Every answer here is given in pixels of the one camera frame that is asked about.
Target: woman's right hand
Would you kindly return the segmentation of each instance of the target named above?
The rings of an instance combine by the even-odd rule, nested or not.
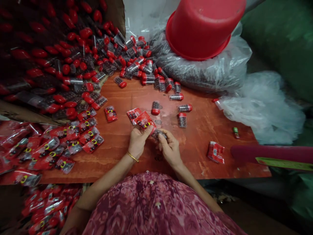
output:
[[[159,149],[160,151],[163,151],[163,156],[167,160],[167,162],[170,164],[172,168],[177,168],[183,164],[183,161],[180,157],[179,152],[179,143],[178,140],[175,139],[173,134],[165,129],[160,129],[167,135],[167,140],[164,138],[163,135],[159,134]]]

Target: woman's left hand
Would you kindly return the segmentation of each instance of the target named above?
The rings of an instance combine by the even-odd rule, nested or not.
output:
[[[143,131],[142,129],[140,129],[138,125],[136,125],[132,132],[130,133],[128,152],[137,160],[142,155],[144,144],[152,130],[153,130],[152,126],[149,126],[147,129]]]

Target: bracelet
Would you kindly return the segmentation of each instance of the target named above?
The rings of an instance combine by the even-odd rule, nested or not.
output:
[[[135,159],[137,162],[139,162],[139,160],[137,160],[136,158],[134,158],[128,151],[127,151],[127,154],[128,154],[129,156],[131,156],[133,159]]]

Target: table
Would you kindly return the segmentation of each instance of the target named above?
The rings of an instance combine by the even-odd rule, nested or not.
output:
[[[114,83],[116,72],[102,87],[101,94],[108,102],[97,111],[95,116],[104,143],[93,153],[79,152],[72,158],[76,161],[72,171],[65,175],[59,170],[44,171],[41,179],[46,183],[83,183],[94,182],[109,171],[127,152],[129,134],[133,128],[126,112],[140,108],[151,113],[152,102],[160,101],[163,108],[153,120],[158,120],[157,127],[165,128],[173,133],[180,143],[181,157],[187,168],[196,179],[226,179],[270,177],[267,166],[235,162],[230,154],[233,145],[258,144],[250,127],[242,123],[227,119],[223,111],[211,102],[217,98],[216,94],[205,94],[182,87],[183,101],[170,101],[169,94],[155,91],[153,86],[142,86],[138,79],[125,80],[127,86],[123,89]],[[178,127],[177,105],[192,104],[193,110],[187,113],[187,128]],[[104,114],[104,107],[113,105],[118,120],[108,123]],[[240,139],[235,139],[232,128],[237,127]],[[225,164],[218,164],[206,157],[210,141],[215,141],[225,147]],[[128,175],[155,171],[175,176],[174,171],[167,164],[160,152],[155,149],[152,139],[146,141],[143,155]],[[0,184],[10,184],[11,173],[6,174]]]

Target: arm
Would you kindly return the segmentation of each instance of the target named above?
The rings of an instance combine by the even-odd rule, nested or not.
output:
[[[167,141],[161,134],[159,137],[159,149],[163,151],[164,158],[171,165],[177,178],[192,188],[198,196],[208,205],[213,212],[222,212],[223,210],[214,201],[211,195],[198,183],[188,168],[183,164],[179,152],[179,143],[169,131],[161,129],[167,135]]]
[[[147,128],[143,133],[139,127],[135,126],[130,134],[128,152],[137,160],[143,153],[146,139],[152,131],[152,127]],[[136,163],[132,157],[126,153],[122,159],[104,176],[93,183],[80,197],[69,214],[60,235],[65,234],[71,228],[77,228],[81,234],[91,215],[96,208],[99,199],[115,184],[125,178],[132,166]]]

